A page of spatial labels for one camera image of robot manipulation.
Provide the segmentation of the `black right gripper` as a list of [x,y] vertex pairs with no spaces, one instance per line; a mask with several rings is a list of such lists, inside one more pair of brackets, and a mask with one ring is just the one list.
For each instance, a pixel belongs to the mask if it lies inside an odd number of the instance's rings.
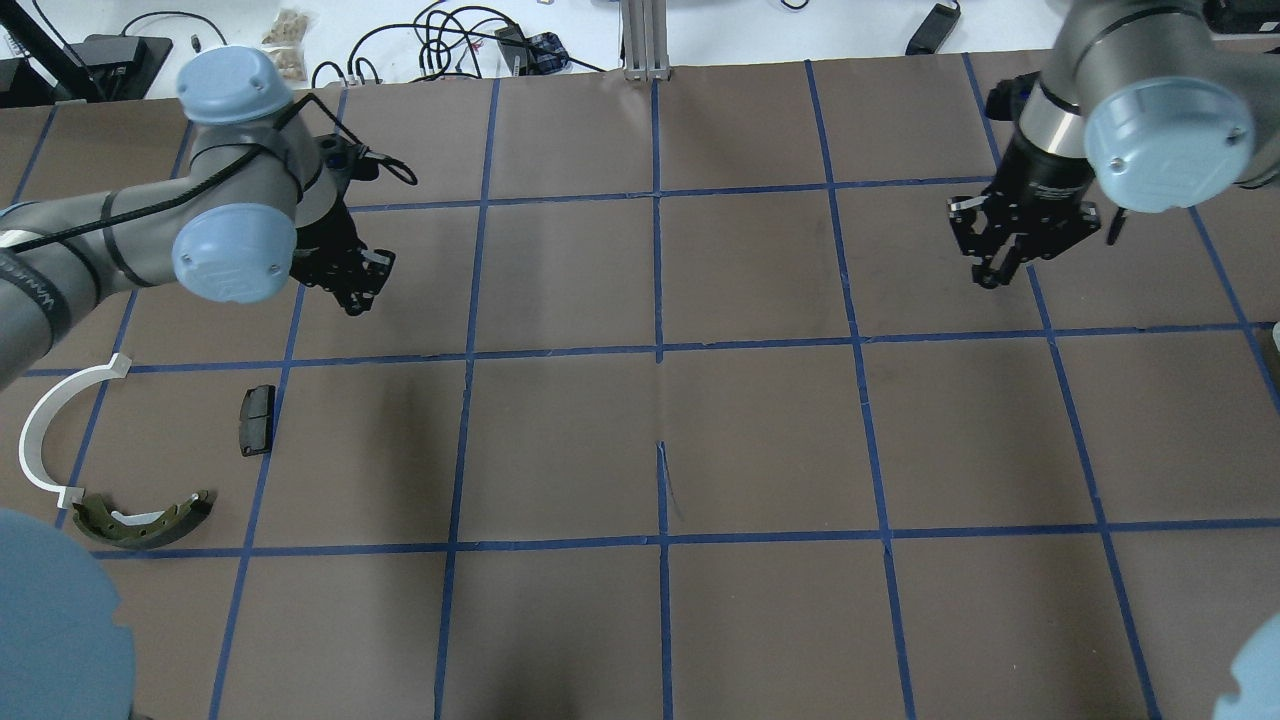
[[1094,172],[1083,158],[1047,152],[1016,129],[992,182],[978,196],[952,196],[948,224],[972,279],[1009,286],[1021,265],[1051,260],[1102,225],[1085,193]]

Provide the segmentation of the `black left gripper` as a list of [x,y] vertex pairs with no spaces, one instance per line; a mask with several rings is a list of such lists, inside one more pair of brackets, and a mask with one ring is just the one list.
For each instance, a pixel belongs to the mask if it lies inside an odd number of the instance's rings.
[[371,310],[371,299],[385,287],[396,254],[370,249],[360,238],[346,191],[353,181],[375,181],[390,158],[339,135],[317,136],[315,143],[320,181],[330,182],[333,192],[320,196],[323,213],[296,231],[291,278],[305,287],[319,287],[335,297],[348,316],[360,316]]

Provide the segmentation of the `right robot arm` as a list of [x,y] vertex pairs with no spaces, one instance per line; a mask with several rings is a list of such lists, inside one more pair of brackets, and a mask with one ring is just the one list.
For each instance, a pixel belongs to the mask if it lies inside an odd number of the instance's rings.
[[1220,49],[1201,1],[1074,1],[1043,67],[998,82],[1012,124],[989,184],[948,201],[972,278],[1006,286],[1128,215],[1277,183],[1276,53]]

